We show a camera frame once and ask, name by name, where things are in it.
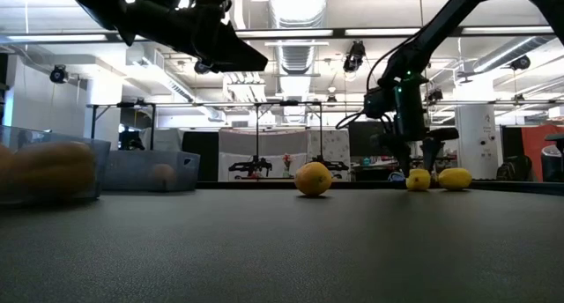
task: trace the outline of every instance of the column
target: column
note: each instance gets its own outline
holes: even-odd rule
[[[456,100],[494,100],[493,80],[487,76],[456,83]],[[458,139],[458,165],[474,179],[495,179],[498,168],[494,105],[458,106],[455,110]]]

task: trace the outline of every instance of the camera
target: camera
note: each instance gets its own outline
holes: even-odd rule
[[[362,41],[355,41],[346,56],[343,70],[345,73],[353,73],[362,65],[362,59],[366,56],[366,50]]]
[[[509,64],[511,70],[527,70],[531,66],[531,59],[523,55]]]
[[[55,68],[51,71],[49,79],[55,84],[65,84],[69,81],[69,72],[66,70],[64,65],[55,65]]]

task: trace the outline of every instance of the white wall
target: white wall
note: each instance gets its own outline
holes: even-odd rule
[[[3,124],[83,136],[87,102],[84,89],[53,84],[48,74],[24,65],[16,55],[9,59],[7,83],[11,89],[6,92]]]
[[[117,104],[122,99],[122,81],[113,78],[96,78],[88,80],[87,98],[90,104]],[[98,108],[96,115],[100,116],[104,108]],[[83,117],[84,137],[91,136],[93,110],[88,108]],[[117,150],[119,140],[119,125],[122,110],[110,108],[96,121],[94,138],[109,141],[112,150]]]

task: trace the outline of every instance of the ceiling duct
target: ceiling duct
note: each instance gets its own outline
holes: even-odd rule
[[[455,79],[453,71],[458,70],[464,70],[463,76],[469,77],[497,69],[554,39],[556,39],[556,37],[553,35],[514,38],[474,62],[465,63],[464,61],[454,61],[448,64],[444,70],[441,70],[431,78],[431,82],[438,86],[450,79]]]
[[[327,0],[269,0],[269,6],[273,27],[277,29],[321,28]],[[280,91],[285,97],[301,97],[304,100],[309,92],[311,77],[293,77],[292,74],[313,72],[315,47],[277,47],[276,52],[280,74],[289,75],[279,78]],[[285,108],[286,111],[295,111],[295,108]],[[290,113],[286,119],[288,122],[304,121],[304,118]]]
[[[181,95],[186,99],[187,102],[197,101],[194,93],[190,90],[190,88],[179,84],[177,81],[170,77],[170,74],[167,74],[164,77],[162,84],[169,91],[176,92],[177,94]],[[226,119],[226,114],[224,112],[220,112],[219,110],[216,110],[214,108],[200,106],[197,107],[197,109],[202,112],[202,114],[206,115],[210,122],[224,122]]]
[[[480,73],[497,69],[554,39],[556,39],[556,37],[553,35],[514,38],[497,48],[494,52],[479,58],[472,65],[472,70],[476,73]]]

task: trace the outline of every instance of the lemon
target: lemon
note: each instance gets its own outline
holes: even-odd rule
[[[412,169],[405,180],[405,186],[410,191],[424,191],[431,186],[431,174],[427,170]]]
[[[306,196],[323,194],[332,182],[331,172],[319,162],[310,162],[296,172],[294,183],[296,188]]]
[[[447,190],[462,190],[468,188],[472,182],[472,175],[462,167],[445,169],[439,174],[439,184]]]

